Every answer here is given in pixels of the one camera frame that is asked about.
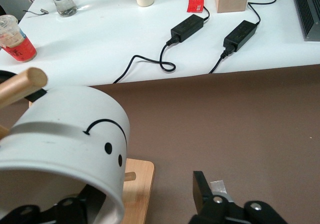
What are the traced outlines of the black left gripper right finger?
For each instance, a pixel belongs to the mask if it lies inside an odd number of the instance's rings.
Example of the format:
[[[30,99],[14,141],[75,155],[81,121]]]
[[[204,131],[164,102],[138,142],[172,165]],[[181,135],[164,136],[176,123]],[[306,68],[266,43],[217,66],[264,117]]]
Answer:
[[[286,224],[269,204],[248,201],[239,207],[230,195],[212,192],[202,171],[194,171],[192,193],[197,214],[191,224]]]

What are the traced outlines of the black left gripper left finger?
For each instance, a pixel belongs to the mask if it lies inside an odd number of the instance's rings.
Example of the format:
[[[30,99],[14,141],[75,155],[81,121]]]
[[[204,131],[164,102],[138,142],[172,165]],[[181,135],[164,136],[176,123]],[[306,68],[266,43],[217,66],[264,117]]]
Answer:
[[[24,205],[11,210],[0,219],[2,224],[92,224],[106,195],[86,185],[76,197],[65,198],[51,208],[41,211],[39,206]]]

